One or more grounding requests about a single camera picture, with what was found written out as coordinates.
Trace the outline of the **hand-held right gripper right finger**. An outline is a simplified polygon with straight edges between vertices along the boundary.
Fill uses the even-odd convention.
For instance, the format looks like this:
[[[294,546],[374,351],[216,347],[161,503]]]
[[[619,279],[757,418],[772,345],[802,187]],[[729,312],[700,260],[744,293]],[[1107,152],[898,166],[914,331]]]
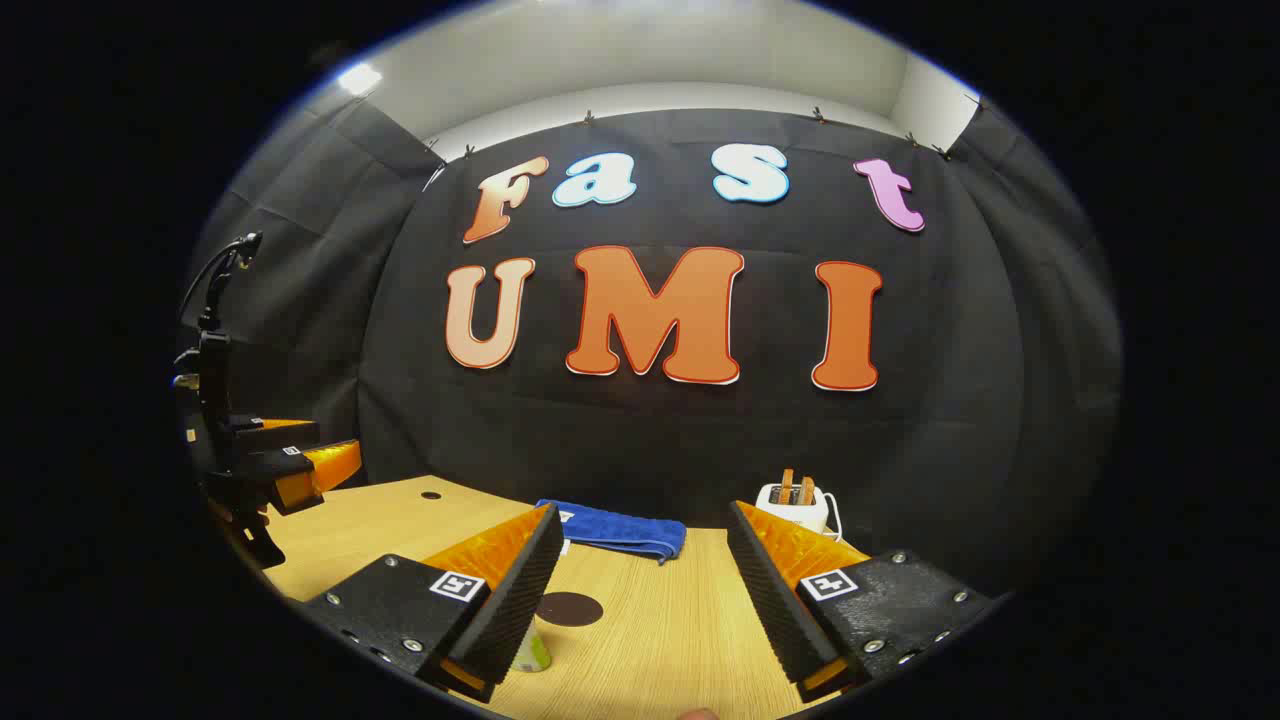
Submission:
[[[870,556],[742,501],[730,505],[727,543],[804,702],[899,675],[996,606],[914,551]]]

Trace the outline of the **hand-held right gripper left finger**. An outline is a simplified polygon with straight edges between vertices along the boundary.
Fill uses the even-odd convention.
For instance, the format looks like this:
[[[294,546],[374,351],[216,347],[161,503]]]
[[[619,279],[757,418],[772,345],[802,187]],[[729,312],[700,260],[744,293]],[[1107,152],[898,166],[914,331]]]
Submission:
[[[559,509],[544,503],[428,559],[385,553],[300,607],[401,674],[488,702],[532,625],[563,542]]]

